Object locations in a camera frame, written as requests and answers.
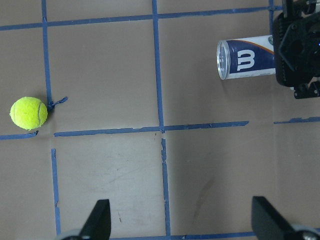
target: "grid square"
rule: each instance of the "grid square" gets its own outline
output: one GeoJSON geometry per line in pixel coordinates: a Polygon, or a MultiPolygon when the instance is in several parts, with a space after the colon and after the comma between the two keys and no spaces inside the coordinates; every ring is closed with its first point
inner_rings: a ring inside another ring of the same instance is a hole
{"type": "Polygon", "coordinates": [[[0,38],[0,134],[26,133],[11,121],[9,113],[22,97],[47,102],[42,29],[0,31],[0,38]]]}
{"type": "Polygon", "coordinates": [[[165,125],[271,120],[274,76],[221,81],[216,58],[219,40],[268,35],[268,19],[261,11],[159,20],[165,125]]]}
{"type": "Polygon", "coordinates": [[[48,139],[37,136],[0,141],[0,152],[0,239],[54,239],[48,139]]]}
{"type": "Polygon", "coordinates": [[[274,126],[278,210],[292,224],[319,228],[319,123],[274,126]]]}
{"type": "Polygon", "coordinates": [[[159,134],[60,137],[55,145],[63,232],[110,199],[111,238],[166,234],[159,134]]]}
{"type": "Polygon", "coordinates": [[[41,1],[1,1],[0,26],[33,24],[42,22],[41,1]]]}
{"type": "Polygon", "coordinates": [[[47,0],[49,21],[152,14],[151,0],[47,0]]]}
{"type": "Polygon", "coordinates": [[[50,27],[56,131],[159,126],[152,20],[50,27]]]}
{"type": "Polygon", "coordinates": [[[172,235],[252,231],[252,197],[277,199],[271,128],[166,133],[172,235]]]}
{"type": "Polygon", "coordinates": [[[267,7],[268,0],[157,0],[158,13],[181,13],[223,9],[267,7]]]}

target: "blue painter's tape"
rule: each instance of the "blue painter's tape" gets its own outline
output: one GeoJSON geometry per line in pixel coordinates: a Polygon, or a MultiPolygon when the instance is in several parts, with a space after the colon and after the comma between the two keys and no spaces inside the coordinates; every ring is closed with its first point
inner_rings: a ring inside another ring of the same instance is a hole
{"type": "Polygon", "coordinates": [[[0,26],[0,31],[42,28],[42,23],[27,23],[18,25],[0,26]]]}
{"type": "Polygon", "coordinates": [[[47,18],[47,1],[41,0],[41,11],[42,11],[42,17],[47,18]]]}
{"type": "Polygon", "coordinates": [[[320,116],[312,116],[302,119],[302,117],[291,118],[289,121],[275,121],[274,124],[297,124],[297,123],[316,123],[320,122],[320,116]]]}
{"type": "Polygon", "coordinates": [[[53,200],[54,200],[54,214],[55,214],[55,231],[56,234],[61,234],[61,221],[60,221],[60,209],[58,207],[59,202],[59,189],[58,189],[58,170],[56,149],[51,149],[51,163],[52,163],[52,179],[53,179],[53,200]]]}
{"type": "Polygon", "coordinates": [[[37,136],[38,132],[39,131],[30,132],[26,134],[0,135],[0,140],[29,139],[37,136]]]}
{"type": "Polygon", "coordinates": [[[110,238],[110,240],[166,240],[166,236],[138,236],[138,237],[121,237],[110,238]]]}
{"type": "Polygon", "coordinates": [[[48,23],[45,16],[42,17],[42,37],[43,37],[43,58],[44,58],[44,74],[47,103],[52,101],[51,81],[50,81],[50,64],[48,50],[48,23]]]}
{"type": "Polygon", "coordinates": [[[268,6],[262,6],[262,7],[235,8],[235,9],[211,10],[211,11],[162,13],[162,14],[158,14],[158,18],[159,19],[173,19],[173,18],[195,17],[195,16],[213,16],[213,15],[221,15],[221,14],[245,14],[245,13],[254,13],[254,12],[259,12],[259,11],[265,11],[268,9],[269,9],[268,6]]]}
{"type": "Polygon", "coordinates": [[[128,134],[128,133],[145,133],[145,132],[158,132],[158,126],[147,126],[143,128],[120,128],[120,129],[100,129],[100,130],[85,130],[85,131],[64,131],[56,132],[55,137],[75,137],[87,136],[97,134],[128,134]]]}
{"type": "Polygon", "coordinates": [[[190,130],[190,129],[216,129],[216,128],[229,128],[229,127],[244,127],[249,121],[231,121],[231,122],[218,122],[218,123],[204,123],[204,124],[190,124],[190,125],[172,125],[165,126],[166,131],[174,130],[190,130]]]}
{"type": "Polygon", "coordinates": [[[220,234],[205,234],[205,235],[180,235],[171,236],[172,240],[202,240],[202,239],[228,239],[228,238],[243,238],[254,237],[254,232],[235,232],[235,233],[220,233],[220,234]]]}
{"type": "Polygon", "coordinates": [[[58,105],[58,104],[63,104],[65,101],[67,101],[68,100],[68,97],[67,96],[65,96],[64,98],[62,98],[61,100],[59,100],[59,101],[56,101],[56,102],[54,102],[54,101],[51,101],[51,102],[49,102],[48,103],[48,111],[49,112],[52,112],[54,109],[55,109],[55,106],[56,105],[58,105]]]}
{"type": "Polygon", "coordinates": [[[169,185],[168,185],[168,169],[167,169],[167,148],[166,148],[166,140],[164,138],[161,139],[161,146],[162,146],[161,157],[162,157],[165,235],[171,236],[170,208],[169,208],[169,185]]]}
{"type": "MultiPolygon", "coordinates": [[[[229,128],[229,127],[244,127],[249,121],[231,121],[218,123],[203,123],[190,125],[172,125],[164,126],[165,131],[176,130],[191,130],[191,129],[215,129],[215,128],[229,128]]],[[[84,130],[84,131],[61,131],[54,134],[55,137],[76,137],[88,136],[97,134],[129,134],[129,133],[146,133],[146,132],[163,132],[159,126],[146,126],[142,128],[116,128],[116,129],[99,129],[99,130],[84,130]]]]}
{"type": "Polygon", "coordinates": [[[154,40],[154,62],[155,62],[155,82],[156,82],[156,99],[158,107],[158,119],[160,131],[164,129],[164,111],[162,103],[162,84],[161,84],[161,67],[160,67],[160,47],[159,47],[159,19],[157,0],[152,0],[152,17],[153,17],[153,40],[154,40]]]}
{"type": "Polygon", "coordinates": [[[80,20],[51,21],[51,22],[48,22],[48,26],[54,27],[54,26],[70,26],[70,25],[82,25],[82,24],[101,24],[101,23],[128,22],[128,21],[140,21],[140,20],[151,20],[151,19],[152,19],[152,15],[116,16],[116,17],[91,18],[91,19],[80,19],[80,20]]]}
{"type": "Polygon", "coordinates": [[[283,10],[283,7],[282,6],[274,6],[273,9],[275,11],[282,11],[283,10]]]}
{"type": "Polygon", "coordinates": [[[269,29],[272,35],[272,25],[274,23],[274,0],[269,0],[269,29]]]}

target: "yellow tennis ball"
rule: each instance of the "yellow tennis ball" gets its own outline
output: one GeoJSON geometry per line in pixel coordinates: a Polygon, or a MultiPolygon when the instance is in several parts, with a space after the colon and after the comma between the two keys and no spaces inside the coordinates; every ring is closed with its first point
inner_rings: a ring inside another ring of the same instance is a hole
{"type": "Polygon", "coordinates": [[[38,98],[24,96],[10,110],[10,117],[18,127],[31,130],[42,126],[48,116],[46,105],[38,98]]]}

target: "tennis ball can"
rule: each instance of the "tennis ball can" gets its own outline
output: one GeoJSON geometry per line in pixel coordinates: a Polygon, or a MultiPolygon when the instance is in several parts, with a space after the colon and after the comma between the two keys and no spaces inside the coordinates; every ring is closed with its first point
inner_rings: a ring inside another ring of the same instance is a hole
{"type": "Polygon", "coordinates": [[[272,35],[221,40],[216,61],[222,80],[275,74],[272,35]]]}

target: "w logo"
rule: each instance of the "w logo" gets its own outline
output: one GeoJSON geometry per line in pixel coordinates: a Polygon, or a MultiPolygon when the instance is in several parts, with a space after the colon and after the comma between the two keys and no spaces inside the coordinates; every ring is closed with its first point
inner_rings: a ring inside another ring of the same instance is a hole
{"type": "Polygon", "coordinates": [[[237,71],[242,69],[249,69],[255,65],[255,52],[252,50],[241,50],[238,51],[238,66],[237,71]]]}

